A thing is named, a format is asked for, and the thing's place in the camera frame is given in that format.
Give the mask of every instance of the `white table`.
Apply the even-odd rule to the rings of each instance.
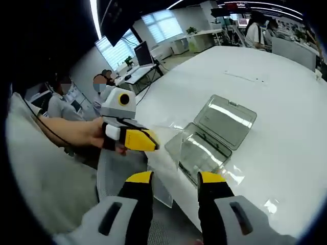
[[[277,212],[268,215],[271,227],[300,237],[326,195],[327,83],[316,81],[312,71],[284,57],[216,46],[154,83],[137,107],[136,120],[147,127],[168,118],[191,122],[212,94],[258,114],[226,165],[245,176],[240,185],[228,181],[234,194],[265,212],[268,199],[278,200]],[[196,188],[180,170],[176,175],[174,181],[162,181],[200,229]]]
[[[132,70],[126,72],[125,74],[121,75],[121,77],[115,79],[115,84],[117,86],[121,85],[122,83],[128,83],[128,84],[135,84],[141,79],[144,75],[146,75],[149,71],[151,71],[156,65],[150,65],[147,67],[140,67],[139,65],[133,67]],[[125,81],[125,76],[131,75],[131,78]]]
[[[149,65],[146,67],[135,66],[132,70],[121,75],[121,77],[115,79],[115,84],[121,88],[128,89],[133,91],[135,94],[139,93],[137,83],[144,77],[146,74],[150,73],[156,67],[155,64]],[[125,76],[131,75],[131,78],[125,81]]]

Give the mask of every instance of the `window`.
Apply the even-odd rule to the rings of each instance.
[[[183,32],[175,16],[169,10],[148,14],[142,16],[142,19],[157,43]]]
[[[116,70],[128,56],[134,57],[134,48],[139,45],[131,30],[128,30],[121,40],[113,47],[107,37],[96,42],[96,47],[113,70]]]

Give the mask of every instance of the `plastic box lid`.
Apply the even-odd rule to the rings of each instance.
[[[208,134],[236,150],[256,119],[256,113],[217,95],[211,96],[194,123]]]

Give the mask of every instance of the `ceiling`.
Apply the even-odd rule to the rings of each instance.
[[[136,3],[139,16],[169,7],[177,0],[141,0]],[[68,71],[97,40],[90,0],[23,1],[13,6],[11,20],[13,80],[29,74],[26,86],[46,81],[49,74]],[[99,15],[103,15],[109,0],[98,0]],[[202,0],[183,0],[172,9],[198,5]],[[299,12],[303,7],[296,0],[265,0]]]

